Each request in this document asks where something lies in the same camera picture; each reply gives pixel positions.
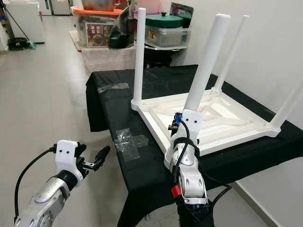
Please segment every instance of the red button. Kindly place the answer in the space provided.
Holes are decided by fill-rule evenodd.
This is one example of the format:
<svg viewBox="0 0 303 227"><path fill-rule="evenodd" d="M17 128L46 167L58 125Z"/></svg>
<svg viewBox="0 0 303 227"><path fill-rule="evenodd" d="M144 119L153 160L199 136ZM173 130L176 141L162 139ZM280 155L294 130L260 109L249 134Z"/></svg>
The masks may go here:
<svg viewBox="0 0 303 227"><path fill-rule="evenodd" d="M171 193L172 193L172 196L174 197L174 199L177 198L178 196L180 196L182 193L181 193L181 189L180 189L179 185L172 187Z"/></svg>

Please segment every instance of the label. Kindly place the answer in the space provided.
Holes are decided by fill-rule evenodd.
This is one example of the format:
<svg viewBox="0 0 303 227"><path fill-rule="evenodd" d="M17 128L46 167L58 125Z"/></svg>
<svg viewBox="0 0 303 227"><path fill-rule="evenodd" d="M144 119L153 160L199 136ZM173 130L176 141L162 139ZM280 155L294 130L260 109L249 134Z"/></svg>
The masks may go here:
<svg viewBox="0 0 303 227"><path fill-rule="evenodd" d="M182 9L178 9L178 16L185 16L186 15L186 11L182 10Z"/></svg>
<svg viewBox="0 0 303 227"><path fill-rule="evenodd" d="M85 23L88 47L109 46L110 32L113 25L100 23Z"/></svg>
<svg viewBox="0 0 303 227"><path fill-rule="evenodd" d="M151 32L151 31L148 31L148 38L153 40L155 38L155 33Z"/></svg>

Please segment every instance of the tiled floor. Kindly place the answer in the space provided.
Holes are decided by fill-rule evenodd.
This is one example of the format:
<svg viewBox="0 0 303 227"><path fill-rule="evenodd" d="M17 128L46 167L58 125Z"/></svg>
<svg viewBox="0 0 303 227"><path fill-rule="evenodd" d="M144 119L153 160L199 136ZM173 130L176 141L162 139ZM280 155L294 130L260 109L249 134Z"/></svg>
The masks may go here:
<svg viewBox="0 0 303 227"><path fill-rule="evenodd" d="M46 43L37 50L9 52L0 56L0 226L13 223L13 192L22 169L57 140L78 140L88 145L86 157L112 141L109 133L89 131L85 82L88 78L69 37L72 17L43 17ZM19 208L55 174L54 155L48 154L25 175ZM114 227L127 196L125 183L112 150L104 167L91 173L72 192L54 227ZM234 192L218 202L217 227L265 227L266 225ZM150 214L140 227L176 227L174 205Z"/></svg>

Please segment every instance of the storage box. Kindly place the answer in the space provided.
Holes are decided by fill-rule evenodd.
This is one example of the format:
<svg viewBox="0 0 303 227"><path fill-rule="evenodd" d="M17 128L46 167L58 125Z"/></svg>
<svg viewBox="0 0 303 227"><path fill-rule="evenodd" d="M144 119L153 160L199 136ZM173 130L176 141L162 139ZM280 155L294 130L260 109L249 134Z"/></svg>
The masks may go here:
<svg viewBox="0 0 303 227"><path fill-rule="evenodd" d="M79 42L86 47L108 47L109 35L122 10L92 11L72 8Z"/></svg>
<svg viewBox="0 0 303 227"><path fill-rule="evenodd" d="M81 0L86 10L114 11L116 0Z"/></svg>
<svg viewBox="0 0 303 227"><path fill-rule="evenodd" d="M187 45L189 28L159 28L153 26L145 27L145 43L158 47L178 47Z"/></svg>

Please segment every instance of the black table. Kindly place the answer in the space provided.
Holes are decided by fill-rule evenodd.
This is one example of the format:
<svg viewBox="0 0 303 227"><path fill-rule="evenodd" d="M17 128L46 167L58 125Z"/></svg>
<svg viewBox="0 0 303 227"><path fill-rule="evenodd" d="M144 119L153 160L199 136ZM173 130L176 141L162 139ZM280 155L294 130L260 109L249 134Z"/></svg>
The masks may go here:
<svg viewBox="0 0 303 227"><path fill-rule="evenodd" d="M145 69L143 99L175 95L189 91L196 65ZM206 89L213 87L211 75ZM127 89L110 89L98 93L98 87L127 83ZM129 128L133 136L144 135L148 146L139 147L140 158L124 161L117 157L128 189L120 216L119 227L134 227L145 215L172 204L169 171L163 165L163 154L139 114L131 109L134 90L134 70L93 72L87 81L87 108L91 131L110 130L117 139L117 130ZM263 119L270 121L272 111L240 92L228 83L223 91ZM303 131L286 121L276 138L263 137L227 148L199 159L204 170L214 178L231 183L253 173L278 165L303 154ZM208 190L218 186L206 179Z"/></svg>

